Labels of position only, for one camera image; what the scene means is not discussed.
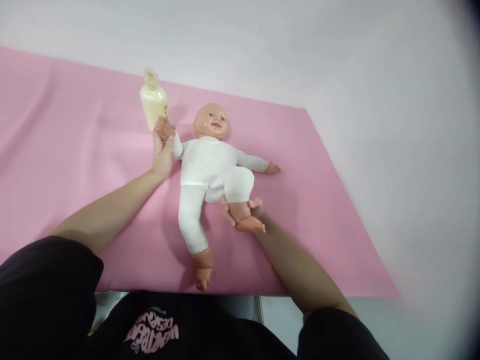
doll foot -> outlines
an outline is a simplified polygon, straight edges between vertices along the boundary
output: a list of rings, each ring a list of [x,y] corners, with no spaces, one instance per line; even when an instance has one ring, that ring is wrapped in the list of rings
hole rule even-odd
[[[207,288],[209,287],[210,280],[212,280],[212,276],[214,275],[215,269],[212,267],[203,268],[198,267],[196,269],[196,288],[201,292],[206,292]]]
[[[255,216],[247,216],[243,220],[237,221],[235,228],[243,232],[265,233],[265,225]]]
[[[214,257],[210,248],[192,256],[196,264],[196,288],[201,292],[207,291],[210,280],[215,273]]]

lotion bottle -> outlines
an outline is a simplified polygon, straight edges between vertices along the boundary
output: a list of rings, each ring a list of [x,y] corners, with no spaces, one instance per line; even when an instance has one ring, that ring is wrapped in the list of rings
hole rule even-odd
[[[145,85],[140,91],[148,128],[153,131],[160,116],[168,115],[167,94],[159,85],[159,76],[150,67],[145,68]]]

white onesie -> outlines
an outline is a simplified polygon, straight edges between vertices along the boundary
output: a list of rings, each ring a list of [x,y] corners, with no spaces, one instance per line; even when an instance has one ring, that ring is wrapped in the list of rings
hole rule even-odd
[[[211,136],[181,143],[176,134],[172,155],[182,160],[178,223],[188,250],[196,255],[209,247],[200,225],[203,202],[219,202],[223,194],[229,203],[247,202],[254,187],[252,171],[263,173],[269,163]]]

pink mat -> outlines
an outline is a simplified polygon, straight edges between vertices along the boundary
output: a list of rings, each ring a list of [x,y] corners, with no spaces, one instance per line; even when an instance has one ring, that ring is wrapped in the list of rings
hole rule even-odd
[[[2,47],[0,59],[1,263],[148,170],[152,135],[139,97],[142,77]],[[280,175],[257,174],[253,195],[346,296],[398,296],[304,109],[161,85],[183,141],[193,138],[197,110],[220,103],[231,122],[227,141],[282,167]],[[170,179],[101,254],[99,291],[197,292],[177,220],[179,196],[176,162]],[[285,295],[255,238],[230,228],[218,204],[206,204],[201,221],[218,268],[210,293]]]

doll leg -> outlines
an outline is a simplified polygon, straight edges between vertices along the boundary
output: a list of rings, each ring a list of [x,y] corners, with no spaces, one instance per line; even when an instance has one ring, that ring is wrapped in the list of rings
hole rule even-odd
[[[214,259],[204,229],[200,224],[200,213],[204,203],[205,186],[184,185],[180,190],[178,224],[186,246],[193,257],[196,269],[196,287],[206,291],[215,272]]]
[[[265,225],[252,216],[248,201],[255,177],[246,167],[233,167],[225,176],[225,198],[239,231],[264,233]]]

